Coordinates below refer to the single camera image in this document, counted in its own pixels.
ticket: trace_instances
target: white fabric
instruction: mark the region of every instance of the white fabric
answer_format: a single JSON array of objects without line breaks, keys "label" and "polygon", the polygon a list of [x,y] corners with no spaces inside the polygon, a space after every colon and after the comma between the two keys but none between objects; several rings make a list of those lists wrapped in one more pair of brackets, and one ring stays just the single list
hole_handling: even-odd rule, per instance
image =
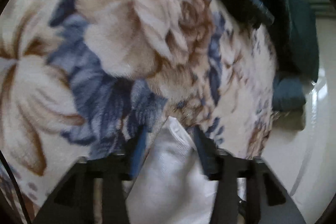
[{"label": "white fabric", "polygon": [[208,224],[217,183],[202,174],[194,142],[169,117],[127,198],[131,224]]}]

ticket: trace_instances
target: floral blanket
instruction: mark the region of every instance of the floral blanket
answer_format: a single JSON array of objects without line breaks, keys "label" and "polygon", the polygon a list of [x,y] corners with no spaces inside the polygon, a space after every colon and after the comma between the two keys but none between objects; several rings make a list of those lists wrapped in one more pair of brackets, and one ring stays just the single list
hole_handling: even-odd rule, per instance
[{"label": "floral blanket", "polygon": [[[273,44],[218,0],[10,0],[0,57],[0,149],[32,219],[78,157],[140,125],[198,124],[239,157],[270,131]],[[0,188],[21,215],[3,168]]]}]

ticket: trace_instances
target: floral fabric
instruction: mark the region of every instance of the floral fabric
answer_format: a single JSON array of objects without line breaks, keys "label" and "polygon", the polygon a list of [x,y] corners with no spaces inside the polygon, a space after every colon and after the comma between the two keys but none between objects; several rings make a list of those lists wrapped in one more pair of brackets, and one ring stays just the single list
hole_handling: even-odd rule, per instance
[{"label": "floral fabric", "polygon": [[253,157],[272,124],[272,42],[218,0],[10,0],[0,57],[0,149],[32,218],[78,157],[140,125],[155,136],[176,117]]}]

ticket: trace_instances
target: black cable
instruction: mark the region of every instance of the black cable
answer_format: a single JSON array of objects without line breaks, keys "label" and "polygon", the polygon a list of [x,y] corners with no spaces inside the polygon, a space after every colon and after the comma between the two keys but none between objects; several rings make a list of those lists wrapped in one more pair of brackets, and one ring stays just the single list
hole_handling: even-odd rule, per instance
[{"label": "black cable", "polygon": [[23,215],[24,215],[27,223],[32,224],[32,222],[30,220],[30,217],[29,217],[29,214],[28,214],[28,211],[27,211],[27,208],[26,208],[26,205],[25,205],[25,202],[23,200],[23,197],[22,197],[22,194],[21,194],[21,191],[20,191],[20,187],[17,184],[17,181],[16,181],[16,179],[13,175],[13,172],[12,172],[11,168],[9,167],[8,162],[6,161],[6,159],[5,159],[4,155],[2,154],[1,150],[0,150],[0,162],[4,166],[6,172],[9,176],[13,186],[14,186],[14,190],[16,192],[16,195],[17,195],[18,199],[19,199],[19,203],[20,203]]}]

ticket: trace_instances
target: white surface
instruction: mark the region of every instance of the white surface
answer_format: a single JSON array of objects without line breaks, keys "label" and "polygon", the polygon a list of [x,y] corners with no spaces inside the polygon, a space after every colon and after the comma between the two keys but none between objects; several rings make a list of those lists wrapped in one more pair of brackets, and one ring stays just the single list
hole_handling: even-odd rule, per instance
[{"label": "white surface", "polygon": [[272,131],[264,159],[291,193],[307,224],[336,193],[336,21],[317,19],[319,80],[306,87],[306,128]]}]

